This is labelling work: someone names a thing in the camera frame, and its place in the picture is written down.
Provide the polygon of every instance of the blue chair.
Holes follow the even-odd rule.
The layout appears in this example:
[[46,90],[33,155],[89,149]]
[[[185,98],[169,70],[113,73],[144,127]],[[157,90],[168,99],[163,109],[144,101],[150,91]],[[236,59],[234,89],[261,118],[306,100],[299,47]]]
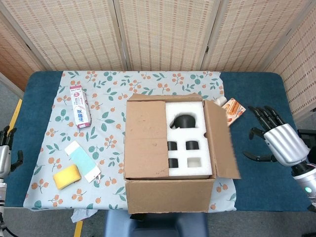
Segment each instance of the blue chair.
[[206,213],[149,213],[144,221],[129,217],[127,211],[109,210],[104,236],[208,237]]

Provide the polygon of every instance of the green light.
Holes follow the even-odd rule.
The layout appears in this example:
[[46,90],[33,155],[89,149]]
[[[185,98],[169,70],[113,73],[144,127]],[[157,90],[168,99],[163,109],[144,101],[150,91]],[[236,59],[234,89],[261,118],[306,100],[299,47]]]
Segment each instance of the green light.
[[310,187],[305,187],[305,191],[308,192],[308,193],[311,193],[312,189]]

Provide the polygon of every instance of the floor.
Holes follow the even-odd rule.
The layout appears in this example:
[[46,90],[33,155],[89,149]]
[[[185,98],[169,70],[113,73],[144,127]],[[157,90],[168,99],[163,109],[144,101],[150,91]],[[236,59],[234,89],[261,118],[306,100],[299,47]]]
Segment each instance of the floor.
[[[0,127],[10,123],[18,98],[0,84]],[[316,113],[297,124],[301,129],[316,129]],[[20,237],[71,237],[76,225],[72,210],[31,212],[23,208],[6,208],[4,221]],[[102,237],[106,211],[98,211],[84,220],[82,237]],[[236,211],[208,214],[210,237],[300,237],[316,232],[316,213]]]

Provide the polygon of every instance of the foam compartment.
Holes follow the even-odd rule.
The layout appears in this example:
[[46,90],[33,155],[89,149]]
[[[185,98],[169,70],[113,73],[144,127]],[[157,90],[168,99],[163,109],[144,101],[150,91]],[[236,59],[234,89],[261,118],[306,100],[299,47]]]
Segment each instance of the foam compartment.
[[[181,115],[191,115],[196,120],[194,128],[171,128]],[[168,151],[168,157],[178,159],[177,168],[169,168],[171,178],[208,178],[212,175],[211,160],[202,102],[166,103],[167,141],[176,142],[177,150]],[[186,142],[196,141],[198,150],[187,150]]]

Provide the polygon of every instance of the yellow tape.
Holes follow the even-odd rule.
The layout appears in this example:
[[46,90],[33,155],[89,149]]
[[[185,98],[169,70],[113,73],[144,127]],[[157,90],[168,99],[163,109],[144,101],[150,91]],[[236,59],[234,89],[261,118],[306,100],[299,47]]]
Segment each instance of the yellow tape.
[[54,174],[53,178],[57,188],[61,190],[64,187],[72,184],[73,182],[81,179],[81,176],[77,169],[77,166],[73,164]]
[[19,115],[19,112],[20,112],[21,104],[22,104],[22,100],[19,99],[18,104],[17,104],[17,106],[15,107],[15,111],[14,111],[14,113],[13,113],[13,115],[12,115],[12,118],[11,118],[10,129],[9,129],[9,130],[11,130],[12,128],[14,128],[16,119],[18,118],[18,115]]
[[76,223],[74,237],[80,237],[81,236],[82,224],[83,224],[83,221],[78,221]]

